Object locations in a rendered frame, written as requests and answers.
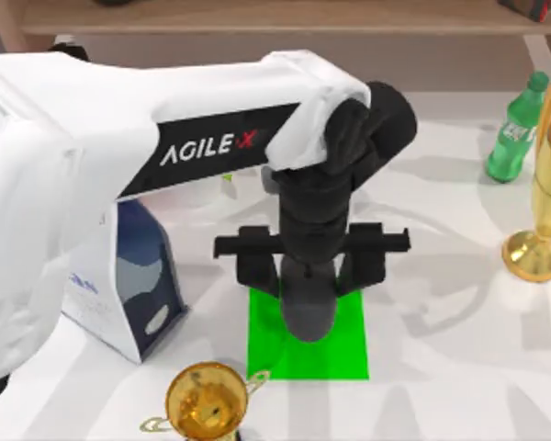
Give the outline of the dark grey bottle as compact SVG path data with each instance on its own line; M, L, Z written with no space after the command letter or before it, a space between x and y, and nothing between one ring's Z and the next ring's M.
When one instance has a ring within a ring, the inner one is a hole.
M287 330L306 343L324 338L336 313L334 262L302 264L284 255L280 280L281 311Z

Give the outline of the flat green square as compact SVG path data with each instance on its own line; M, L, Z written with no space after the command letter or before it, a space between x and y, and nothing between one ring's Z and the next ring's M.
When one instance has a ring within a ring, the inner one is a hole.
M315 343L298 340L286 328L280 303L249 291L247 375L270 372L271 380L366 380L369 378L363 296L338 300L334 323Z

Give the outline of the white and blue carton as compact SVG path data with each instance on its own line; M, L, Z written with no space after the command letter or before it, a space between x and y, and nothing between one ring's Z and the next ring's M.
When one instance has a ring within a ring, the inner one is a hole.
M62 312L136 364L186 314L169 238L138 200L112 206L72 251Z

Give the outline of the gold trophy cup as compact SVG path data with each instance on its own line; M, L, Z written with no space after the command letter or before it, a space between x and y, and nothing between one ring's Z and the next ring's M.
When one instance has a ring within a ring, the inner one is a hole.
M243 441L240 425L250 397L270 376L269 370L260 370L244 379L218 361L195 363L170 383L165 416L144 420L140 431L176 432L186 441Z

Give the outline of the green bottle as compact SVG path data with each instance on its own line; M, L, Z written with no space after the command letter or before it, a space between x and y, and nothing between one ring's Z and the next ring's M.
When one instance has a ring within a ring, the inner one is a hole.
M549 76L535 71L524 90L508 105L506 119L486 162L486 173L493 180L508 183L521 173L524 157L534 144L548 85Z

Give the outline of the gold trophy with orange ball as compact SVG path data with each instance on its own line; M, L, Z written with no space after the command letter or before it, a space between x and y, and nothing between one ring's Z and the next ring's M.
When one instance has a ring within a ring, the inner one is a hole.
M532 213L533 228L509 236L501 255L515 276L542 283L551 280L551 85L536 131Z

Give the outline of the wooden shelf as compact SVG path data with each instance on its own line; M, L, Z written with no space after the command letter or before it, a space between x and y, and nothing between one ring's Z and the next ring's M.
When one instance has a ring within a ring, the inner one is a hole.
M551 34L496 0L0 0L0 22L28 34L354 32Z

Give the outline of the red and green box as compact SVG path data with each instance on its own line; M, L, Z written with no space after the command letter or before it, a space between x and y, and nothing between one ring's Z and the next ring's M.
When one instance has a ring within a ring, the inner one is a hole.
M535 23L545 22L551 13L551 0L497 0L497 3Z

